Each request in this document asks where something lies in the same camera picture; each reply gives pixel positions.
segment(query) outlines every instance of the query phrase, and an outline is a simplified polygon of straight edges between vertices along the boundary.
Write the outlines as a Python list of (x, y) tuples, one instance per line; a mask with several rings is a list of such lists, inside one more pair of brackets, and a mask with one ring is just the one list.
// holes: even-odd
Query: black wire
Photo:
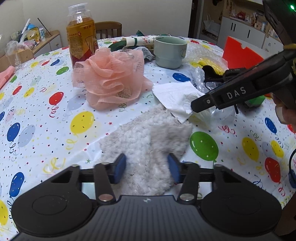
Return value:
[(292, 152), (292, 154), (291, 154), (291, 156), (290, 156), (290, 159), (289, 159), (289, 173), (291, 174), (294, 183), (296, 183), (296, 180), (295, 180), (295, 178), (294, 178), (294, 175), (292, 174), (291, 162), (292, 162), (292, 158), (293, 158), (293, 156), (295, 155), (295, 153), (296, 153), (296, 148), (295, 148), (294, 151)]

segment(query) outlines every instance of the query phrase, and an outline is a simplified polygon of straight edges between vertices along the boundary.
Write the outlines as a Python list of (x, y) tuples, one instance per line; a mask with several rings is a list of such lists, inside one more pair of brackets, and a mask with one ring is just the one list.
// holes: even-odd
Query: fuzzy white cloth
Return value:
[(189, 144), (192, 125), (180, 124), (159, 104), (99, 141), (101, 162), (114, 162), (120, 153), (127, 157), (119, 184), (119, 195), (161, 195), (173, 185), (167, 155), (181, 158)]

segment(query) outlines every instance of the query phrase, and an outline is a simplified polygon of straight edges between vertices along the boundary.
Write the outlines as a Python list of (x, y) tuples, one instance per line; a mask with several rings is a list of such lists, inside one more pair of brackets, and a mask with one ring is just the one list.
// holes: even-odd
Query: cup rim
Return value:
[(183, 44), (173, 44), (173, 43), (162, 42), (162, 41), (158, 40), (158, 38), (174, 38), (174, 39), (181, 39), (181, 38), (179, 38), (179, 37), (175, 37), (175, 36), (161, 36), (161, 35), (160, 35), (160, 36), (155, 37), (154, 40), (155, 40), (155, 41), (158, 41), (159, 43), (170, 44), (170, 45), (186, 45), (186, 44), (187, 44), (187, 41), (184, 40), (184, 39), (181, 39), (181, 40), (184, 41)]

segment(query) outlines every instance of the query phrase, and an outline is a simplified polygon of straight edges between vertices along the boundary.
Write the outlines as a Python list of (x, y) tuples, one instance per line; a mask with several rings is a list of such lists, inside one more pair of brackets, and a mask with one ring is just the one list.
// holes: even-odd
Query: white tissue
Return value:
[(154, 85), (152, 92), (180, 123), (193, 114), (191, 102), (204, 95), (190, 81)]

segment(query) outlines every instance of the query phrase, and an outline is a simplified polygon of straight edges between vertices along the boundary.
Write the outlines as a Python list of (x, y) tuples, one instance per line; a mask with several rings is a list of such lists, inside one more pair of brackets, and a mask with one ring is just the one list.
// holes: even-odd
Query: gray balloon print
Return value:
[(6, 109), (12, 102), (13, 97), (10, 97), (7, 101), (4, 102), (3, 109)]
[(75, 95), (68, 102), (67, 109), (68, 110), (77, 110), (80, 108), (86, 101), (85, 95)]
[(276, 155), (274, 154), (270, 144), (267, 142), (262, 142), (261, 148), (266, 157), (271, 157), (272, 159), (276, 160)]
[(30, 140), (33, 138), (35, 133), (35, 126), (34, 125), (29, 125), (27, 126), (20, 134), (19, 139), (18, 139), (18, 146), (19, 147), (24, 147), (27, 145)]
[(41, 80), (41, 76), (37, 76), (36, 78), (34, 78), (30, 84), (30, 86), (34, 86), (36, 85), (39, 81)]

